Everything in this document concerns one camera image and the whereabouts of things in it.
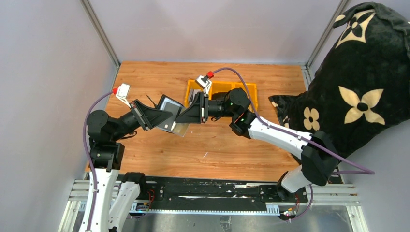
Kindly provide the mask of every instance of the gray wall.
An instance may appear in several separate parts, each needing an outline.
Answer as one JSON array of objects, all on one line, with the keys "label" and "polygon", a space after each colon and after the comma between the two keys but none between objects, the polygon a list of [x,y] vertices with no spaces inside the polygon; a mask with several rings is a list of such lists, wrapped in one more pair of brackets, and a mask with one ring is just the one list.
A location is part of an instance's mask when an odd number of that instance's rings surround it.
[{"label": "gray wall", "polygon": [[[348,8],[364,1],[351,1]],[[410,1],[379,0],[379,3],[396,10],[410,19]],[[316,71],[327,52],[339,38],[344,26],[333,30],[312,71]],[[376,172],[375,176],[345,175],[358,191],[366,222],[371,232],[408,231],[410,203],[406,196],[409,187],[410,121],[385,130],[366,146],[353,153],[349,159]],[[353,170],[341,164],[343,170]]]},{"label": "gray wall", "polygon": [[305,63],[337,0],[91,0],[120,60]]},{"label": "gray wall", "polygon": [[55,232],[115,68],[78,0],[1,1],[0,31],[0,230]]}]

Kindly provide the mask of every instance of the yellow tray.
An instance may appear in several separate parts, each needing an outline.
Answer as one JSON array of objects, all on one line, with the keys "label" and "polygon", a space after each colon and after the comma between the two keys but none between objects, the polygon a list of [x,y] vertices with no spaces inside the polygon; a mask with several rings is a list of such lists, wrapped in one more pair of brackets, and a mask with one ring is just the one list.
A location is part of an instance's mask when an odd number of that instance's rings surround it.
[{"label": "yellow tray", "polygon": [[[252,101],[255,104],[256,110],[258,110],[258,97],[257,97],[257,88],[256,84],[247,83],[246,86],[248,87],[250,96],[252,97]],[[201,89],[203,90],[195,80],[188,80],[187,92],[185,94],[184,105],[188,107],[188,94],[190,93],[191,89]],[[241,82],[227,82],[227,81],[212,81],[211,89],[209,90],[209,99],[212,99],[212,94],[214,93],[221,93],[221,92],[228,92],[234,88],[242,88],[245,92],[245,87]]]}]

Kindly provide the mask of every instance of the black blanket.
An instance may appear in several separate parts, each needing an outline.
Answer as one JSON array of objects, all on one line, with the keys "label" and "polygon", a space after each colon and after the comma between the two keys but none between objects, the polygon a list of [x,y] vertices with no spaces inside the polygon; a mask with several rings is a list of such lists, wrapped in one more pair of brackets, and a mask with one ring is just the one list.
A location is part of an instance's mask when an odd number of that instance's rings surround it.
[{"label": "black blanket", "polygon": [[282,125],[328,133],[346,158],[410,118],[410,22],[368,2],[344,12],[333,27],[344,24],[308,91],[269,99]]}]

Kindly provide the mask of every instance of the wooden table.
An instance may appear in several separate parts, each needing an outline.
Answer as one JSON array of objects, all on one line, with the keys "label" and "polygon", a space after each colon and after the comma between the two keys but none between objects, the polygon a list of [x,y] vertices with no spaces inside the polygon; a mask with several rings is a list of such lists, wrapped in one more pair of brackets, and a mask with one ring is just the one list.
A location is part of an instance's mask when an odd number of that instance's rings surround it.
[{"label": "wooden table", "polygon": [[[162,94],[183,104],[187,82],[220,67],[235,68],[246,82],[256,83],[259,113],[278,123],[268,97],[275,94],[297,95],[305,91],[302,73],[297,65],[226,64],[198,62],[137,62],[121,64],[115,86],[131,85],[128,101],[139,99],[151,106]],[[239,79],[231,71],[221,71],[213,80]],[[127,106],[111,96],[107,112],[119,117]],[[285,171],[297,167],[289,152],[276,146],[236,136],[229,128],[230,119],[191,124],[185,137],[160,129],[143,131],[121,141],[125,145],[121,173],[142,172],[146,175],[201,177],[240,180],[276,181]]]}]

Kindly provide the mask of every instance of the gray floor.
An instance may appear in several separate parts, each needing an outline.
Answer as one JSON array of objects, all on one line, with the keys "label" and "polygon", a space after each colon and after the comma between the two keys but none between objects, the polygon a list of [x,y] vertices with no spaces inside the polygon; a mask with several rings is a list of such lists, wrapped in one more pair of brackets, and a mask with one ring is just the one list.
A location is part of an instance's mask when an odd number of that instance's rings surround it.
[{"label": "gray floor", "polygon": [[152,214],[128,219],[124,232],[352,232],[346,208],[314,206],[291,224],[276,216]]}]

